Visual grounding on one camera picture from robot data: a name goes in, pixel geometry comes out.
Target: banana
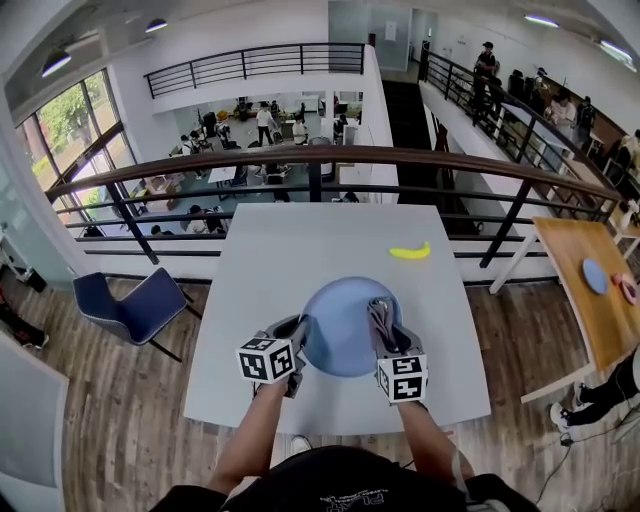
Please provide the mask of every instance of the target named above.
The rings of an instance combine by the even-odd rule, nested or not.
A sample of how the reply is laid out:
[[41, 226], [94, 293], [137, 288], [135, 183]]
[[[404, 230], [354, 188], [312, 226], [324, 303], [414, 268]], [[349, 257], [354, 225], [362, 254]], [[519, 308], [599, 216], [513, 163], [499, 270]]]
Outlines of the banana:
[[400, 258], [403, 260], [423, 260], [429, 254], [431, 254], [431, 246], [429, 242], [424, 243], [424, 247], [421, 249], [403, 249], [400, 247], [394, 247], [389, 249], [389, 254], [394, 258]]

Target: blue plate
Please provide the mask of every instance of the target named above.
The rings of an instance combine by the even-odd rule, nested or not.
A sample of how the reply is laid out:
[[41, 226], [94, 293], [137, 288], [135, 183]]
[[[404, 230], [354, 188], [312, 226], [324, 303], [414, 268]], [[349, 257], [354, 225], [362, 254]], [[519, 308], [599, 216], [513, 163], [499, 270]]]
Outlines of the blue plate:
[[367, 304], [375, 297], [391, 297], [400, 324], [398, 301], [373, 279], [345, 277], [316, 292], [303, 312], [311, 320], [303, 350], [313, 366], [336, 377], [359, 377], [376, 369], [367, 315]]
[[609, 289], [609, 278], [595, 261], [586, 259], [582, 262], [582, 273], [591, 288], [598, 295], [604, 295]]

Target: floor plank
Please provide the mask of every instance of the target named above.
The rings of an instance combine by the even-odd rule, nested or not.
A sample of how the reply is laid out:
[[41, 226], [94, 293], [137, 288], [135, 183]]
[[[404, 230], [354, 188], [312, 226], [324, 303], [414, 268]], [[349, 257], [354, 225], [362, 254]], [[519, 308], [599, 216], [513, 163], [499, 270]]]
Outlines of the floor plank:
[[[116, 296], [137, 283], [110, 282]], [[199, 321], [185, 312], [157, 337], [181, 355], [177, 364], [150, 346], [116, 340], [77, 312], [73, 296], [45, 290], [37, 294], [10, 275], [2, 278], [8, 301], [27, 321], [45, 329], [51, 341], [34, 351], [70, 379], [65, 411], [64, 492], [70, 512], [150, 509], [175, 484], [205, 484], [232, 429], [182, 416]], [[203, 310], [207, 286], [185, 290]], [[559, 391], [521, 405], [519, 398], [578, 368], [585, 350], [571, 307], [555, 283], [468, 288], [485, 364], [492, 415], [446, 427], [476, 472], [494, 472], [536, 499], [546, 475], [563, 457], [559, 434], [547, 416], [553, 400], [569, 405]], [[594, 376], [595, 384], [605, 376]], [[575, 438], [603, 432], [627, 411], [622, 405], [606, 421], [583, 427]], [[572, 447], [551, 480], [544, 511], [596, 510], [601, 503], [638, 510], [640, 434], [611, 444], [607, 434]], [[411, 460], [402, 434], [312, 437], [313, 445], [362, 446], [406, 464]], [[273, 462], [286, 458], [290, 436], [278, 436]]]

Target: person's left arm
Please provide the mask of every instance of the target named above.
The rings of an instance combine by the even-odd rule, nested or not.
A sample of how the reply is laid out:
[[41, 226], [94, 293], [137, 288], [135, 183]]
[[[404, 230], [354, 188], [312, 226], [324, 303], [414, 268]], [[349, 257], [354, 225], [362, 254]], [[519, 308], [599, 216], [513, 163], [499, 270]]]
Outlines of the person's left arm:
[[260, 388], [240, 426], [225, 445], [207, 486], [209, 489], [228, 495], [245, 477], [268, 473], [287, 382], [283, 379]]

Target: forearm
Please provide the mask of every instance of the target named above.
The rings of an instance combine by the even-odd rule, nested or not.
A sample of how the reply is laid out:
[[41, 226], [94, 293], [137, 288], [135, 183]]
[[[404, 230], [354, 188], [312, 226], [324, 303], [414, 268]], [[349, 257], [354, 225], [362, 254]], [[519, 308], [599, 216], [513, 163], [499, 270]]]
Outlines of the forearm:
[[[398, 404], [398, 411], [416, 471], [448, 484], [454, 482], [452, 462], [457, 448], [436, 425], [429, 411], [415, 402]], [[473, 477], [473, 469], [462, 453], [460, 463], [462, 477], [465, 480]]]
[[263, 476], [269, 471], [286, 391], [287, 379], [260, 389], [224, 447], [209, 483], [210, 489], [229, 494], [245, 477]]

